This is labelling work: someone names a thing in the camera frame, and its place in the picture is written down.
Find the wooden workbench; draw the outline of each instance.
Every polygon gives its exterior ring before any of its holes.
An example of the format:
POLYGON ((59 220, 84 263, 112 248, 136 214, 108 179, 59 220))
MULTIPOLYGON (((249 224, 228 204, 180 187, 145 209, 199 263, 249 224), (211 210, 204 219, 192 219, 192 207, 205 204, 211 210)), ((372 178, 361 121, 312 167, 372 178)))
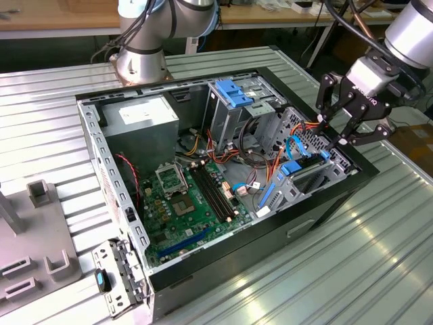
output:
MULTIPOLYGON (((19 8, 11 20, 0 20, 0 39, 68 37, 118 34, 118 13, 73 13, 65 0, 1 0, 0 11, 19 8)), ((315 16, 291 9, 269 12, 258 5, 222 7, 223 29, 313 26, 315 16)), ((393 18, 371 18, 368 24, 389 24, 393 18)), ((332 18, 320 17, 318 26, 329 26, 332 18)))

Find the open computer tower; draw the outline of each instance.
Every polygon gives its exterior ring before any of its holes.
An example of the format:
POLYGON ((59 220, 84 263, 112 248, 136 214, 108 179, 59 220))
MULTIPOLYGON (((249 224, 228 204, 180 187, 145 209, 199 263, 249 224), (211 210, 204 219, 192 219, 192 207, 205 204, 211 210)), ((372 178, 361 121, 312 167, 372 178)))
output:
POLYGON ((142 306, 161 318, 319 227, 378 174, 351 145, 329 146, 337 133, 316 132, 314 111, 267 68, 77 104, 119 226, 93 251, 113 317, 142 306))

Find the ribbed metal surface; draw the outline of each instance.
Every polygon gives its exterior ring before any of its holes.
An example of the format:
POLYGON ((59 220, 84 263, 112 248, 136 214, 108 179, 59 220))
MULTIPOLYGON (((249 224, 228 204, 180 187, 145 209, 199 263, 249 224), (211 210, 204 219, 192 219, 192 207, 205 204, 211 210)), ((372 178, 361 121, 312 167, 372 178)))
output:
MULTIPOLYGON (((267 66, 304 101, 315 102, 317 84, 268 47, 168 57, 167 64, 175 78, 267 66)), ((120 84, 108 64, 0 75, 1 189, 8 195, 32 180, 55 183, 85 273, 0 324, 111 322, 89 251, 116 228, 72 95, 113 87, 120 84)), ((382 173, 330 222, 158 324, 432 323, 432 186, 386 146, 360 151, 382 173)))

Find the ram slot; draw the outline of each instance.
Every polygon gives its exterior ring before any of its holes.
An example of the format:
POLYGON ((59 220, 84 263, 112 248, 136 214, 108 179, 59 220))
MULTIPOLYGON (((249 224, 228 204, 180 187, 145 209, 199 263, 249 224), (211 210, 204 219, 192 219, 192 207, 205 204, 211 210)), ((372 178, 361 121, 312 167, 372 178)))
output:
POLYGON ((213 184, 212 180, 209 181, 206 179, 207 172, 203 169, 193 169, 190 172, 206 201, 208 201, 208 204, 215 212, 218 220, 222 223, 226 222, 228 217, 234 217, 234 212, 228 207, 227 201, 224 199, 221 192, 213 184))
POLYGON ((200 170, 200 175, 204 178, 204 181, 208 184, 210 190, 218 198, 219 202, 222 204, 228 217, 235 217, 235 213, 231 209, 231 206, 227 202, 227 199, 221 194, 220 190, 215 186, 212 178, 209 176, 208 172, 203 168, 200 170))

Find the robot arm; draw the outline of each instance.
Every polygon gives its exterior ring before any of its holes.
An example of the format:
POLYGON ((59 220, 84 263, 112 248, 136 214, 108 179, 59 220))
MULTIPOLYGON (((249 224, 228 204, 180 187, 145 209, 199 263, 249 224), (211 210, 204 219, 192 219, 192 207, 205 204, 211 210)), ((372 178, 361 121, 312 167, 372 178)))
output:
POLYGON ((117 72, 135 84, 154 83, 166 76, 163 40, 201 37, 218 22, 216 0, 119 0, 118 12, 122 34, 130 35, 116 56, 117 72), (136 30, 128 31, 132 26, 136 30))
POLYGON ((384 46, 338 16, 329 0, 324 2, 336 20, 371 47, 345 76, 327 73, 322 77, 316 102, 321 123, 317 131, 345 109, 351 118, 332 145, 339 142, 358 146, 386 139, 392 133, 386 117, 393 102, 399 98, 416 100, 426 92, 421 79, 433 67, 433 0, 412 0, 386 30, 384 46), (337 86, 338 101, 332 103, 337 86), (413 86, 416 92, 408 90, 413 86), (357 131, 363 121, 372 120, 381 120, 374 131, 357 131))

